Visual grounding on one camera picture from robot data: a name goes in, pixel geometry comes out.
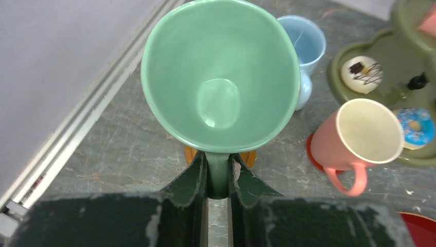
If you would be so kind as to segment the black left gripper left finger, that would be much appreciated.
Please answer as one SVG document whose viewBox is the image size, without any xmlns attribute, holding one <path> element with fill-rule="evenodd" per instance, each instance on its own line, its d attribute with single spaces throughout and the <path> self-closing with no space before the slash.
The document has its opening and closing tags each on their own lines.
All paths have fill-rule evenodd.
<svg viewBox="0 0 436 247">
<path fill-rule="evenodd" d="M 159 191 L 44 197 L 7 246 L 207 246 L 207 173 L 199 152 Z"/>
</svg>

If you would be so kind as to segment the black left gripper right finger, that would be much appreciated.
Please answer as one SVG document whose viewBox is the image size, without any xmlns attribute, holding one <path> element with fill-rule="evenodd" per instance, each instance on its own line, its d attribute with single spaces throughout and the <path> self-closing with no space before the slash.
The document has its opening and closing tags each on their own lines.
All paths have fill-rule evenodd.
<svg viewBox="0 0 436 247">
<path fill-rule="evenodd" d="M 230 246 L 414 246 L 388 204 L 361 198 L 285 197 L 232 154 Z"/>
</svg>

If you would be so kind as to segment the brown round coaster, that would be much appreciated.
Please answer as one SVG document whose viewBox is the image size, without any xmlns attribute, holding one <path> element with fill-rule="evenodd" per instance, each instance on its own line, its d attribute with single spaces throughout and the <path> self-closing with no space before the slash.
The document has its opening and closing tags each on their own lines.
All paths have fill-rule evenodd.
<svg viewBox="0 0 436 247">
<path fill-rule="evenodd" d="M 190 165 L 192 163 L 196 153 L 197 153 L 196 149 L 189 146 L 185 146 L 184 155 L 187 165 Z M 239 155 L 248 168 L 251 169 L 254 166 L 256 160 L 256 150 L 249 151 L 249 152 L 242 152 L 239 153 Z"/>
</svg>

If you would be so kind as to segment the red round coaster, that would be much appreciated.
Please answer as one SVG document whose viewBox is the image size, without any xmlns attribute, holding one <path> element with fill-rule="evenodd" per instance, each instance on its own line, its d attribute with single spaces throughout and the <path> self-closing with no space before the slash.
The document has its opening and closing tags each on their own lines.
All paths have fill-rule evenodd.
<svg viewBox="0 0 436 247">
<path fill-rule="evenodd" d="M 313 166 L 323 173 L 325 168 L 331 168 L 336 174 L 342 174 L 349 168 L 347 161 L 340 156 L 347 154 L 347 149 L 337 131 L 330 134 L 313 132 L 306 140 L 306 153 Z"/>
</svg>

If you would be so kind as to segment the pink mug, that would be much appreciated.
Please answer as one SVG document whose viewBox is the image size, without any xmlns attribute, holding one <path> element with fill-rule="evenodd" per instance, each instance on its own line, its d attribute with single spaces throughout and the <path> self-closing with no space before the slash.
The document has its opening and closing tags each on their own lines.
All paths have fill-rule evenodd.
<svg viewBox="0 0 436 247">
<path fill-rule="evenodd" d="M 353 197 L 362 194 L 367 186 L 367 168 L 398 158 L 405 142 L 403 128 L 394 113 L 366 98 L 344 103 L 316 131 L 337 131 L 340 136 L 347 149 L 347 154 L 340 156 L 349 168 L 342 174 L 325 168 L 325 174 L 338 191 Z"/>
</svg>

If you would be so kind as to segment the mint green cup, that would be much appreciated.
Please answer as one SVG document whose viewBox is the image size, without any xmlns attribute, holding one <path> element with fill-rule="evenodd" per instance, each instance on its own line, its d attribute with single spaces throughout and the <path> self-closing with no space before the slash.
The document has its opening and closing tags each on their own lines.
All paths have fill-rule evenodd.
<svg viewBox="0 0 436 247">
<path fill-rule="evenodd" d="M 192 1 L 171 10 L 149 34 L 140 75 L 157 121 L 205 153 L 212 199 L 227 197 L 230 155 L 274 139 L 300 88 L 284 28 L 247 1 Z"/>
</svg>

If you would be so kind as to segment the chocolate white tart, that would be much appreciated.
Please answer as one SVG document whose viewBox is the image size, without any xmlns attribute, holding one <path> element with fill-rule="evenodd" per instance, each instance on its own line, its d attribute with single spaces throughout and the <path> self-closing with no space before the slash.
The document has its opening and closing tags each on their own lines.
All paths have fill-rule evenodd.
<svg viewBox="0 0 436 247">
<path fill-rule="evenodd" d="M 382 83 L 384 71 L 373 58 L 357 56 L 344 63 L 340 75 L 349 89 L 356 93 L 368 94 Z"/>
</svg>

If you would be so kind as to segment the blue frosted donut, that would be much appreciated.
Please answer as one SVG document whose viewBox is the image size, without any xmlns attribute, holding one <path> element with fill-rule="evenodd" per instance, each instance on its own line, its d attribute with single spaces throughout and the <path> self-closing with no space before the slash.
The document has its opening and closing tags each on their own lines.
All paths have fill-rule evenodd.
<svg viewBox="0 0 436 247">
<path fill-rule="evenodd" d="M 428 110 L 403 108 L 393 111 L 404 131 L 404 148 L 421 149 L 435 138 L 435 123 Z"/>
</svg>

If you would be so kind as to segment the light blue mug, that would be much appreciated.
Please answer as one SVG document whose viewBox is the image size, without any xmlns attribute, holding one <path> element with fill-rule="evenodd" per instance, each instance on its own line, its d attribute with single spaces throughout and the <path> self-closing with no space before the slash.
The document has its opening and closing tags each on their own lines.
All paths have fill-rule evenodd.
<svg viewBox="0 0 436 247">
<path fill-rule="evenodd" d="M 300 93 L 296 110 L 301 110 L 313 91 L 311 75 L 325 54 L 326 38 L 313 21 L 298 15 L 278 18 L 296 51 L 300 64 Z"/>
</svg>

